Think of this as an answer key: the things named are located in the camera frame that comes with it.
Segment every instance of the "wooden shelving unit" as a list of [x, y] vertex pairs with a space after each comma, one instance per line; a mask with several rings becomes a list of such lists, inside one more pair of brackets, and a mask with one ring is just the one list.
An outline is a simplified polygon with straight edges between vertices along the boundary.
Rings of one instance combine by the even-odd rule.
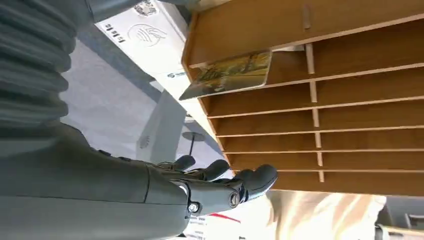
[[424, 196], [424, 1], [232, 0], [195, 14], [182, 63], [273, 53], [260, 89], [200, 99], [234, 170], [276, 189]]

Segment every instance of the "wooden divider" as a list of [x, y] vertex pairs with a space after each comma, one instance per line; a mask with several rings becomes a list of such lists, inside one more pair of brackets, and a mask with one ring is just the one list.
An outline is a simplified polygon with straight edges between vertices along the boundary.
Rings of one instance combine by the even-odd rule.
[[[305, 5], [309, 18], [304, 18]], [[233, 0], [201, 12], [189, 66], [424, 18], [422, 0]]]

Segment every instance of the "grey floor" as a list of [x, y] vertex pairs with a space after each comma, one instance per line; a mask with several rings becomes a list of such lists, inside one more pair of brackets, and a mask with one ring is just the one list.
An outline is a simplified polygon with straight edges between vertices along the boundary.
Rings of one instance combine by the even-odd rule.
[[[60, 95], [69, 106], [69, 114], [62, 122], [80, 129], [95, 149], [135, 158], [136, 142], [161, 97], [150, 84], [155, 79], [95, 26], [79, 34], [71, 58], [72, 68], [63, 74], [69, 89]], [[185, 123], [182, 132], [187, 131], [206, 136], [205, 142], [194, 144], [196, 167], [222, 158], [217, 143], [196, 122]], [[190, 144], [181, 137], [176, 157], [188, 154]]]

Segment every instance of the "logo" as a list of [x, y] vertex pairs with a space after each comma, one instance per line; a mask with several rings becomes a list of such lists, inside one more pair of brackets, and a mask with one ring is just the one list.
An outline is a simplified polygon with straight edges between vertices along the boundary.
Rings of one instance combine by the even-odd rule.
[[142, 43], [146, 48], [155, 46], [166, 36], [167, 34], [164, 31], [147, 24], [134, 25], [128, 31], [128, 37], [131, 40]]

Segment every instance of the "black robotic finger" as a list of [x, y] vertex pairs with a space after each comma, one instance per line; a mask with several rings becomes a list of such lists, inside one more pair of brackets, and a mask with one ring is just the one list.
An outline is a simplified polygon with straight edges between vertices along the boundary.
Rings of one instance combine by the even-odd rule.
[[276, 182], [277, 170], [271, 165], [262, 165], [255, 171], [250, 169], [239, 172], [234, 179], [243, 182], [240, 188], [240, 201], [247, 202], [264, 195]]
[[194, 164], [196, 164], [194, 157], [190, 155], [184, 155], [178, 158], [175, 162], [161, 162], [158, 164], [158, 166], [166, 170], [182, 172], [189, 169]]
[[185, 171], [187, 169], [189, 169], [191, 166], [193, 166], [194, 164], [196, 164], [196, 160], [194, 157], [190, 156], [190, 155], [184, 155], [180, 158], [178, 158], [174, 163], [173, 163], [173, 170], [176, 171]]
[[252, 175], [254, 174], [254, 171], [250, 170], [250, 169], [244, 169], [240, 172], [238, 172], [234, 178], [236, 179], [241, 179], [241, 180], [247, 180], [249, 178], [252, 177]]
[[220, 159], [214, 161], [207, 168], [194, 169], [186, 174], [196, 176], [198, 180], [211, 182], [221, 177], [228, 169], [230, 169], [228, 162]]

